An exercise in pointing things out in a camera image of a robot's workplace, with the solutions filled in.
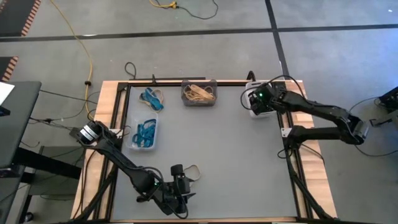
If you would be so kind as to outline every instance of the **table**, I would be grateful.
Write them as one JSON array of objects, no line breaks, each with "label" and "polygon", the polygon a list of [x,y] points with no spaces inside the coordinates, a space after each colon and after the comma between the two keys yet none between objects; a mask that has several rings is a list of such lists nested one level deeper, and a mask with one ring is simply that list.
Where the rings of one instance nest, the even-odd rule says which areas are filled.
[{"label": "table", "polygon": [[14,89],[2,106],[11,113],[0,117],[0,223],[5,223],[20,182],[31,183],[34,174],[25,167],[78,178],[80,168],[19,147],[39,95],[41,82],[8,82]]},{"label": "table", "polygon": [[[219,85],[229,84],[229,85],[242,85],[250,82],[250,80],[217,80]],[[151,84],[153,80],[134,80],[128,81],[128,83],[133,83],[135,85],[145,85]],[[157,83],[163,84],[172,84],[178,82],[176,80],[159,80]],[[97,105],[95,120],[102,121],[105,125],[110,126],[111,120],[114,112],[117,112],[117,116],[115,116],[114,124],[116,126],[120,126],[122,122],[122,112],[123,112],[123,103],[119,103],[124,101],[125,92],[123,92],[123,86],[121,83],[126,83],[126,81],[105,81],[103,82],[103,86],[101,88],[101,93],[99,96],[99,101]],[[281,81],[283,85],[286,86],[288,90],[299,92],[299,89],[292,81]],[[303,83],[299,81],[299,84],[302,88],[304,88]],[[294,124],[305,126],[306,128],[313,127],[312,117],[308,114],[297,112],[292,113],[290,119],[288,116],[282,117],[282,124],[285,127],[288,126],[289,120],[291,120]],[[320,148],[317,141],[307,141],[306,145],[312,147],[314,150],[320,153]],[[86,159],[91,156],[93,151],[87,150]],[[323,165],[322,160],[314,155],[313,153],[306,151],[305,149],[300,150],[301,159],[300,162],[302,164],[303,173],[305,174],[305,180],[307,183],[307,187],[318,203],[332,216],[336,216],[333,199],[331,197],[330,188],[328,184],[328,179],[325,172],[325,167]],[[88,166],[88,175],[86,176],[86,187],[85,187],[85,196],[83,200],[83,207],[87,206],[94,194],[98,189],[98,183],[100,182],[101,170],[103,167],[103,156],[99,154],[95,154]],[[78,185],[78,190],[76,193],[75,203],[72,209],[72,216],[75,214],[78,205],[80,203],[80,195],[81,188],[80,184]],[[105,193],[101,206],[98,212],[98,218],[107,218],[106,217],[106,207],[112,207],[108,205],[108,197],[109,197],[109,189]],[[305,204],[300,192],[297,192],[297,206],[300,209],[300,216],[307,217],[305,213]],[[291,222],[294,221],[294,217],[274,217],[274,218],[224,218],[224,219],[199,219],[199,220],[184,220],[190,222]],[[137,222],[138,220],[122,220],[124,222]],[[140,222],[159,222],[159,220],[139,220]],[[162,222],[180,222],[181,220],[161,220]]]}]

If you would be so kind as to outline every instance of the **concrete floor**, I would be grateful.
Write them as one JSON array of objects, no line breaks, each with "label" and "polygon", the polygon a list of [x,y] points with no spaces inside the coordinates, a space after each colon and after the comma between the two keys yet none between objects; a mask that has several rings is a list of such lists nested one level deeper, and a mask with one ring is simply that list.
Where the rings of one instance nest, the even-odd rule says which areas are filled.
[{"label": "concrete floor", "polygon": [[[183,11],[152,7],[147,0],[56,1],[77,34],[117,34],[198,29],[270,28],[263,0],[216,0],[219,14],[208,21]],[[202,16],[211,14],[209,1],[180,3]],[[396,1],[272,1],[279,27],[352,26],[398,23]],[[66,23],[44,0],[28,36],[70,35]],[[311,100],[350,108],[357,101],[381,95],[398,85],[398,30],[347,30],[280,33],[290,74],[304,81]],[[137,66],[137,77],[257,78],[280,75],[280,63],[271,33],[145,37],[85,40],[93,57],[92,91],[103,80],[126,80],[124,64]],[[88,61],[78,42],[0,43],[0,56],[18,56],[12,81],[38,80],[42,89],[83,97]],[[79,112],[82,102],[41,93],[32,117],[58,118]],[[366,102],[353,113],[362,119],[383,112]],[[62,122],[82,126],[86,114]],[[315,119],[316,126],[330,123]],[[61,129],[30,125],[24,142],[70,146],[74,141]],[[373,154],[396,149],[398,132],[392,126],[374,128],[361,148]],[[398,213],[398,155],[372,158],[339,141],[320,143],[333,200],[342,220],[396,223]],[[20,190],[7,223],[15,223],[24,191]],[[73,202],[34,197],[30,211],[40,217],[32,223],[59,222],[70,216]]]}]

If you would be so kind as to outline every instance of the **wooden table frame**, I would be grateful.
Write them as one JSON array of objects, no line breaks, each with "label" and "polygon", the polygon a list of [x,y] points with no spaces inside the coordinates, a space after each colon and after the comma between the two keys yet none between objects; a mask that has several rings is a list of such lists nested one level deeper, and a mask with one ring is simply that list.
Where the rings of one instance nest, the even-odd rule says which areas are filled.
[{"label": "wooden table frame", "polygon": [[[195,79],[196,82],[207,82],[204,78]],[[128,106],[128,97],[130,86],[180,86],[182,79],[168,79],[168,80],[131,80],[131,81],[104,81],[101,93],[96,108],[95,120],[103,122],[110,128],[121,128],[126,120],[125,108]],[[218,86],[244,86],[247,82],[252,80],[217,80]],[[290,91],[299,92],[297,85],[290,80],[274,81],[276,85],[286,87]],[[302,81],[298,81],[305,94],[304,85]],[[313,127],[312,116],[302,112],[286,113],[285,115],[278,115],[279,125],[281,128],[291,127],[293,124],[301,125],[306,128]],[[320,152],[317,141],[306,141],[305,144],[312,149]],[[87,150],[85,155],[85,166],[87,159],[94,153],[92,150]],[[326,176],[325,166],[323,161],[314,153],[301,147],[297,153],[291,158],[294,169],[298,174],[304,178],[307,188],[317,202],[323,209],[331,216],[336,217],[335,206],[330,192],[328,178]],[[91,201],[98,190],[100,183],[109,174],[112,169],[112,163],[98,153],[93,155],[90,164],[88,164],[86,185],[83,198],[83,208],[85,208]],[[76,192],[75,203],[73,205],[71,218],[74,214],[80,214],[78,210],[81,197],[81,181],[78,184]],[[111,212],[113,207],[114,184],[108,187],[103,195],[100,206],[91,214],[92,219],[109,220],[111,222],[294,222],[296,217],[268,217],[268,218],[216,218],[216,219],[188,219],[188,220],[112,220]],[[295,204],[298,217],[301,218],[316,218],[316,215],[308,207],[308,203],[304,199],[298,187],[292,183],[292,190],[295,196]]]}]

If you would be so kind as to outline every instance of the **plastic container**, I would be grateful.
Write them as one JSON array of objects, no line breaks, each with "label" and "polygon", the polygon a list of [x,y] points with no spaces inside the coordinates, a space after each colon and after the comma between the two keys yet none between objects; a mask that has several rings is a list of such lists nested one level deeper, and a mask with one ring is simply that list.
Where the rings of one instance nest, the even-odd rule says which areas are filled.
[{"label": "plastic container", "polygon": [[[263,83],[264,82],[249,82],[249,83],[246,83],[246,89],[259,86],[259,85],[261,85]],[[244,97],[246,99],[246,103],[247,103],[248,106],[250,106],[249,94],[251,92],[253,92],[254,90],[255,90],[255,88],[246,91],[245,94],[244,94]],[[275,113],[275,111],[264,112],[264,113],[261,113],[259,115],[256,115],[256,114],[254,114],[254,112],[252,110],[249,110],[249,113],[250,113],[250,117],[252,117],[252,118],[265,118],[265,117],[268,117],[270,114]]]},{"label": "plastic container", "polygon": [[[188,100],[184,94],[184,89],[187,85],[197,85],[204,89],[206,86],[210,86],[213,89],[214,100]],[[217,81],[212,79],[208,82],[190,82],[188,80],[183,80],[181,83],[181,99],[185,106],[213,106],[217,100]]]},{"label": "plastic container", "polygon": [[[154,143],[151,147],[140,147],[132,141],[132,137],[137,134],[138,124],[143,124],[149,119],[156,119]],[[153,151],[156,147],[157,130],[159,128],[157,113],[151,111],[134,111],[130,117],[129,124],[131,127],[130,133],[125,137],[126,139],[123,140],[126,147],[135,151]]]}]

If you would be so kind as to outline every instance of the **yellow cable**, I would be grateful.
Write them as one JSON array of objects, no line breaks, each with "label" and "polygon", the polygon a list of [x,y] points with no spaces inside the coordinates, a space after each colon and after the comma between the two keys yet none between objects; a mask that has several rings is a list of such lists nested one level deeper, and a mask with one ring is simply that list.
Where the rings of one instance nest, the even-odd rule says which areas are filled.
[{"label": "yellow cable", "polygon": [[[88,78],[87,81],[91,81],[91,77],[93,76],[93,61],[91,59],[90,54],[88,53],[88,50],[86,48],[86,46],[83,44],[83,42],[76,36],[75,31],[73,31],[72,26],[70,25],[68,19],[65,17],[65,15],[63,15],[62,11],[60,10],[60,8],[56,5],[56,3],[53,0],[50,0],[50,2],[53,4],[53,6],[57,9],[57,11],[61,14],[61,16],[63,17],[63,19],[65,20],[65,22],[68,24],[68,27],[70,29],[70,31],[72,32],[73,36],[75,37],[75,39],[77,41],[79,41],[79,43],[81,44],[81,46],[84,48],[88,60],[90,62],[90,73],[88,74]],[[88,116],[90,116],[91,119],[94,119],[94,117],[90,114],[90,110],[88,109],[88,105],[87,105],[87,96],[88,96],[88,85],[86,85],[86,93],[85,93],[85,107],[86,107],[86,111],[88,113]]]},{"label": "yellow cable", "polygon": [[167,7],[167,8],[171,7],[173,9],[177,8],[177,3],[175,1],[171,2],[169,5],[164,5],[164,6],[163,5],[159,5],[159,4],[155,4],[154,2],[152,2],[152,0],[149,0],[149,2],[155,7]]}]

